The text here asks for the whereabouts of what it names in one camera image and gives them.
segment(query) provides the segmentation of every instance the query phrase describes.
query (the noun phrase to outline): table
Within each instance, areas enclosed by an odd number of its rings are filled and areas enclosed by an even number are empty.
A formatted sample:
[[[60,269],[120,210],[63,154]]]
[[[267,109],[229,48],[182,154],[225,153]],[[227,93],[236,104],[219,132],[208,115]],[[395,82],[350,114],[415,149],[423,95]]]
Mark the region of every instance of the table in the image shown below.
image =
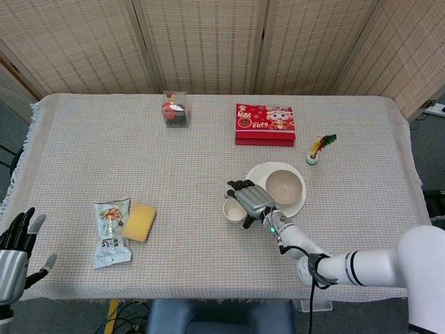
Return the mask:
[[[270,233],[223,217],[226,181],[255,165],[283,161],[300,171],[307,201],[293,218],[333,253],[394,248],[406,229],[429,224],[410,150],[408,123],[383,97],[191,95],[188,129],[166,129],[161,95],[54,94],[33,105],[24,153],[1,208],[5,229],[20,211],[45,213],[30,263],[53,271],[23,299],[299,299],[296,263]],[[294,148],[235,146],[235,104],[292,106]],[[315,166],[318,135],[338,140]],[[94,270],[94,200],[130,196],[158,209],[132,261]],[[334,286],[316,298],[373,301],[401,288]]]

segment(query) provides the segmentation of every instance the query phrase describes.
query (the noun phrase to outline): clear plastic box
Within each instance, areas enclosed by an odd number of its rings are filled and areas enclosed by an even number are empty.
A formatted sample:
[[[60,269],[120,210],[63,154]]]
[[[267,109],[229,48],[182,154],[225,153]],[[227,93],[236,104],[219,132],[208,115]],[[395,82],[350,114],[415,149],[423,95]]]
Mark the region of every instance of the clear plastic box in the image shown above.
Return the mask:
[[[166,127],[187,127],[187,92],[165,90],[162,95],[161,111]]]

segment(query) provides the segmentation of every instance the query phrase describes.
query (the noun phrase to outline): yellow sponge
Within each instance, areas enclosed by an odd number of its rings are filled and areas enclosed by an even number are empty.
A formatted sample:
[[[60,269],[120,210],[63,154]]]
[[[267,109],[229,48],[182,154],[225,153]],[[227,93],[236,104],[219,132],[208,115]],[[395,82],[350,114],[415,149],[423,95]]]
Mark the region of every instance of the yellow sponge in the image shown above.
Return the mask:
[[[122,235],[130,240],[144,242],[147,240],[155,216],[156,208],[143,204],[133,205],[133,210],[124,226]]]

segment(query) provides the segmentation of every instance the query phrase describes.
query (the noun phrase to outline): floor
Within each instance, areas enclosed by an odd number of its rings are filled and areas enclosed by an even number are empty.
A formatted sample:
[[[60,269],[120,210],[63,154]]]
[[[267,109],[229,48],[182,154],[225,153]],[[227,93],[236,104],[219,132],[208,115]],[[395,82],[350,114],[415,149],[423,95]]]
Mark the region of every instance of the floor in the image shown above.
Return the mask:
[[[424,190],[445,189],[445,118],[421,116],[412,128],[412,150]],[[0,105],[0,144],[18,151],[28,125]],[[0,161],[12,157],[0,152]],[[0,165],[0,198],[9,185],[9,170]],[[89,302],[57,302],[46,299],[14,304],[15,320],[11,333],[94,333],[106,320],[108,305]],[[141,314],[128,311],[128,317]],[[297,334],[307,333],[309,317],[296,312]],[[334,303],[331,312],[314,315],[313,334],[321,333],[393,333],[405,334],[407,301],[386,300],[373,303]],[[126,333],[124,326],[116,333]]]

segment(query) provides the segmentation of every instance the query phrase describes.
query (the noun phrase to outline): white plate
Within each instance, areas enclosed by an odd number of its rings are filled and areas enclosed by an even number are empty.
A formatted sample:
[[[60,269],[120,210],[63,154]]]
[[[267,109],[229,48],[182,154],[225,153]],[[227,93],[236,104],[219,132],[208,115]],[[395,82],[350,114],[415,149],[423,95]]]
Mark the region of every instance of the white plate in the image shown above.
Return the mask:
[[[289,170],[295,175],[297,175],[301,183],[303,185],[301,198],[298,202],[295,202],[290,205],[277,205],[277,209],[279,209],[283,214],[291,218],[292,216],[295,216],[300,210],[303,208],[303,205],[306,201],[306,184],[303,180],[303,177],[301,174],[291,165],[288,165],[284,162],[276,162],[276,161],[269,161],[265,162],[264,164],[256,165],[254,168],[250,170],[250,172],[246,175],[246,179],[251,180],[255,184],[258,184],[266,190],[266,180],[267,177],[276,170],[283,169],[283,170]]]

